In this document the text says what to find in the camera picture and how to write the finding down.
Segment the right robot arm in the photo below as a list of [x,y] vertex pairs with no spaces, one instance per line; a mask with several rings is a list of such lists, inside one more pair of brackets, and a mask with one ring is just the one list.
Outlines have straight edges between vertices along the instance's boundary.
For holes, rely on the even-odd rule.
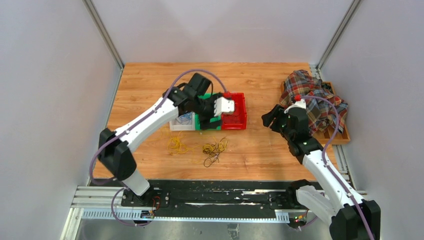
[[378,240],[381,230],[381,208],[366,200],[337,171],[324,147],[312,137],[306,108],[298,104],[287,109],[280,105],[262,115],[262,124],[281,134],[290,153],[309,170],[322,187],[319,193],[308,181],[292,183],[285,196],[294,209],[301,206],[326,223],[333,240]]

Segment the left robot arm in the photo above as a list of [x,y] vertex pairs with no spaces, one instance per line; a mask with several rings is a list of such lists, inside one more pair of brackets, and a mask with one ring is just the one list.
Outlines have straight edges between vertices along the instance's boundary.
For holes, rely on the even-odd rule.
[[105,128],[99,134],[98,150],[92,157],[89,172],[93,173],[95,161],[100,161],[121,182],[134,193],[134,200],[140,206],[149,206],[153,201],[150,183],[138,171],[133,153],[155,131],[168,122],[186,114],[196,113],[203,120],[214,118],[216,104],[226,92],[212,93],[203,99],[211,81],[203,76],[203,70],[192,69],[193,76],[187,83],[171,86],[157,102],[129,123],[110,130]]

